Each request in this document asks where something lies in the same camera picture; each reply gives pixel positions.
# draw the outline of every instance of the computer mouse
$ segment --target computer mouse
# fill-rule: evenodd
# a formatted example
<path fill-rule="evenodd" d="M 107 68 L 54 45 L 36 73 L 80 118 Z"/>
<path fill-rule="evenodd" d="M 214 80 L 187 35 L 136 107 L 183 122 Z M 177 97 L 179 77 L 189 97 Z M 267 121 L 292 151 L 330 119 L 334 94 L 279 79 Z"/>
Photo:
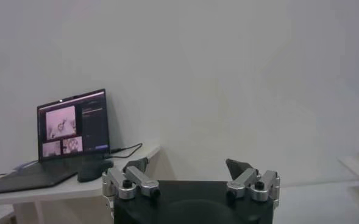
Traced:
<path fill-rule="evenodd" d="M 112 161 L 90 161 L 82 164 L 77 173 L 77 180 L 81 183 L 96 180 L 102 176 L 103 171 L 113 167 Z"/>

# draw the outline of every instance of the white table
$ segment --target white table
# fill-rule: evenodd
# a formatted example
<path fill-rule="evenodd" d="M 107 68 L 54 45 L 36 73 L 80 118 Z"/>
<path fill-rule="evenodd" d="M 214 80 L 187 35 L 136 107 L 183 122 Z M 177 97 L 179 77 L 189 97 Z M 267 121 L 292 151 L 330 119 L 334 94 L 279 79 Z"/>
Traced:
<path fill-rule="evenodd" d="M 359 224 L 359 181 L 281 188 L 273 224 L 296 223 Z"/>
<path fill-rule="evenodd" d="M 117 153 L 116 155 L 118 156 L 128 155 L 132 150 L 133 149 L 129 149 Z M 154 155 L 156 155 L 159 152 L 159 150 L 160 150 L 159 145 L 153 145 L 147 147 L 144 146 L 129 158 L 126 159 L 114 158 L 112 160 L 114 162 L 115 167 L 117 167 L 118 169 L 122 169 L 131 160 L 141 159 L 144 157 L 151 159 Z M 32 205 L 28 205 L 28 204 L 33 203 L 35 212 L 37 212 L 37 214 L 34 215 L 35 216 L 34 218 L 38 219 L 38 223 L 42 224 L 44 223 L 43 202 L 45 201 L 68 200 L 73 198 L 93 198 L 93 197 L 100 197 L 101 195 L 102 195 L 102 178 L 87 183 L 79 183 L 77 181 L 77 177 L 75 176 L 54 187 L 0 194 L 0 205 L 9 205 L 9 204 L 14 205 L 17 221 L 20 222 L 19 220 L 22 220 L 23 218 L 18 217 L 18 216 L 22 216 L 22 215 L 18 215 L 20 210 L 18 205 L 26 205 L 25 207 L 32 208 Z"/>

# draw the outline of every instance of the video feed on screen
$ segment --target video feed on screen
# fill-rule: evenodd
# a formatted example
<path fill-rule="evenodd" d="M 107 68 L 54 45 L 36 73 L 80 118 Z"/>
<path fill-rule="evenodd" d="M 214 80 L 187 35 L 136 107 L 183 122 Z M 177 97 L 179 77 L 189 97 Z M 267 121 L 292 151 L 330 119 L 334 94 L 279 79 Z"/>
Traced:
<path fill-rule="evenodd" d="M 63 153 L 78 153 L 83 151 L 82 137 L 68 138 L 63 140 Z"/>
<path fill-rule="evenodd" d="M 59 156 L 60 154 L 60 141 L 43 144 L 43 157 Z"/>
<path fill-rule="evenodd" d="M 46 113 L 46 139 L 76 134 L 75 106 Z"/>
<path fill-rule="evenodd" d="M 104 89 L 37 107 L 38 153 L 54 159 L 110 148 Z"/>

